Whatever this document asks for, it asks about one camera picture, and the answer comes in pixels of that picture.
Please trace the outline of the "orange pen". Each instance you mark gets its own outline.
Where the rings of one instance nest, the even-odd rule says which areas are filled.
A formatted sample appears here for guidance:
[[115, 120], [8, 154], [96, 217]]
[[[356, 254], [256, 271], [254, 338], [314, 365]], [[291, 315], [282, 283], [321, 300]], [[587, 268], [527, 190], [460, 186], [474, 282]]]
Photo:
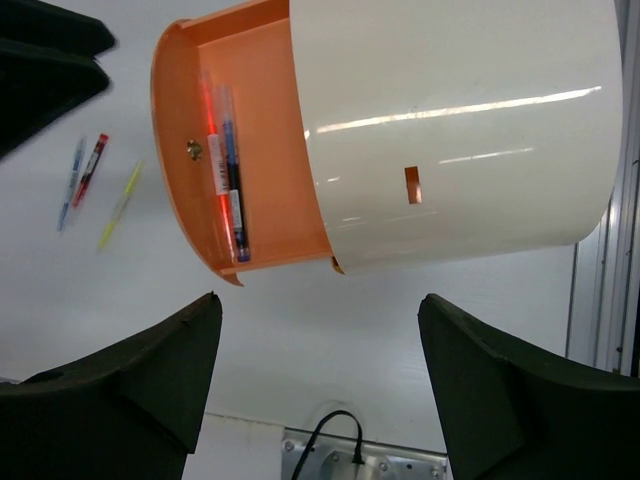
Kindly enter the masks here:
[[231, 259], [234, 259], [235, 252], [230, 223], [229, 185], [226, 173], [226, 163], [223, 159], [222, 143], [215, 120], [211, 82], [206, 71], [201, 72], [201, 87], [206, 115], [207, 142], [210, 152], [210, 163], [213, 173], [215, 194], [221, 211], [226, 246], [228, 247]]

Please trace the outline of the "dark blue pen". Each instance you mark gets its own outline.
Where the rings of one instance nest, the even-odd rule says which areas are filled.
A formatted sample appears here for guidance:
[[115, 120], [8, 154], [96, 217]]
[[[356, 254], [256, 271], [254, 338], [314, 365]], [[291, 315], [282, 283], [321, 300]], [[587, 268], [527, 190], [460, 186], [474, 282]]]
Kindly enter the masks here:
[[237, 259], [239, 262], [244, 263], [248, 262], [251, 256], [248, 233], [245, 225], [233, 98], [231, 88], [225, 84], [218, 85], [216, 87], [216, 93], [224, 137], [233, 237], [237, 249]]

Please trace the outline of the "orange drawer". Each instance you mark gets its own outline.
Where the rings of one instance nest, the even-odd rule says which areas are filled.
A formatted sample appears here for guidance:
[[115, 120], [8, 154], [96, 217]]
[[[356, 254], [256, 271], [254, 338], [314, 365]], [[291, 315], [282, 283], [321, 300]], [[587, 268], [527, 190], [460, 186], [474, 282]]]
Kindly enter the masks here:
[[294, 72], [290, 5], [250, 1], [160, 37], [151, 109], [168, 195], [217, 276], [328, 258]]

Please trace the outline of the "yellow pen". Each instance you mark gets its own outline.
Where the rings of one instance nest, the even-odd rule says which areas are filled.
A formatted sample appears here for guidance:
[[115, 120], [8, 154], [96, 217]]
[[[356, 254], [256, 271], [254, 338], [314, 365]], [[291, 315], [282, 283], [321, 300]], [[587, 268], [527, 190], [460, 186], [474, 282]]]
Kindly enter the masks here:
[[143, 170], [143, 166], [144, 166], [144, 163], [142, 161], [139, 161], [135, 165], [135, 168], [132, 171], [132, 173], [131, 173], [131, 175], [130, 175], [130, 177], [128, 179], [128, 182], [127, 182], [124, 190], [122, 191], [122, 193], [121, 193], [121, 195], [120, 195], [120, 197], [118, 199], [118, 202], [116, 203], [116, 206], [113, 209], [113, 212], [112, 212], [112, 215], [111, 215], [111, 217], [109, 219], [109, 222], [106, 224], [106, 226], [105, 226], [105, 228], [104, 228], [104, 230], [102, 232], [102, 235], [101, 235], [101, 237], [99, 239], [98, 246], [97, 246], [97, 249], [99, 251], [102, 251], [106, 247], [106, 245], [108, 244], [108, 242], [109, 242], [109, 240], [110, 240], [110, 238], [111, 238], [111, 236], [113, 234], [113, 231], [115, 230], [116, 225], [118, 224], [118, 222], [119, 222], [119, 220], [120, 220], [120, 218], [121, 218], [121, 216], [122, 216], [122, 214], [123, 214], [123, 212], [124, 212], [124, 210], [126, 208], [126, 205], [128, 204], [128, 202], [129, 202], [129, 200], [130, 200], [130, 198], [131, 198], [131, 196], [133, 194], [133, 191], [134, 191], [134, 189], [135, 189], [135, 187], [137, 185], [137, 182], [139, 180], [140, 174], [141, 174], [141, 172]]

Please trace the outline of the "round drawer organizer box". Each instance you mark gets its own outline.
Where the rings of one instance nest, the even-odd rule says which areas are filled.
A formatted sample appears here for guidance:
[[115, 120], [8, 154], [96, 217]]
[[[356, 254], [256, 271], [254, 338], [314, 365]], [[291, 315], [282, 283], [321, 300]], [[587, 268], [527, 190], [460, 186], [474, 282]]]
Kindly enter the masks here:
[[611, 1], [294, 1], [302, 123], [347, 274], [572, 245], [621, 147]]

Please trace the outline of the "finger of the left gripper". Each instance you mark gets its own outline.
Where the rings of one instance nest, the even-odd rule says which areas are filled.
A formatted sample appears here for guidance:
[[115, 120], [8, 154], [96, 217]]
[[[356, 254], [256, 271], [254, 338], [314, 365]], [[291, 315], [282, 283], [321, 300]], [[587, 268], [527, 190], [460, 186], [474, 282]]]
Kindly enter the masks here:
[[42, 1], [2, 0], [1, 38], [85, 57], [116, 46], [98, 19]]

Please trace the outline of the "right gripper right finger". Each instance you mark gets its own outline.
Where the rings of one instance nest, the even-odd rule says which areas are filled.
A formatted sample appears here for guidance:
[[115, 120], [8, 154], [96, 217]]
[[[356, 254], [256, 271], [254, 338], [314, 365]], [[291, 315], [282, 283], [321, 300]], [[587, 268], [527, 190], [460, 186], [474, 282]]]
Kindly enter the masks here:
[[638, 379], [553, 354], [435, 294], [418, 323], [454, 478], [638, 478]]

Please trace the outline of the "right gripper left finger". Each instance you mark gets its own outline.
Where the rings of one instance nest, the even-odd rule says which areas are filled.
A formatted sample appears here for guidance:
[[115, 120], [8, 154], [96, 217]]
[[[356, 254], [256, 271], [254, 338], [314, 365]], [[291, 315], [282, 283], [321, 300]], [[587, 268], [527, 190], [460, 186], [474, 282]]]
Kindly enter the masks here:
[[4, 479], [179, 479], [222, 329], [207, 293], [91, 355], [1, 386]]

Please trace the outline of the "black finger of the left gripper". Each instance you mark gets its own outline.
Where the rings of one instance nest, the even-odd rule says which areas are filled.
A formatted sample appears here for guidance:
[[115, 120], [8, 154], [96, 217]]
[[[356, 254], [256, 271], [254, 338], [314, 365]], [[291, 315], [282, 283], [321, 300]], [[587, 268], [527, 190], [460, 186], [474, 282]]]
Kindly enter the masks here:
[[7, 156], [109, 85], [105, 72], [87, 58], [3, 54], [1, 155]]

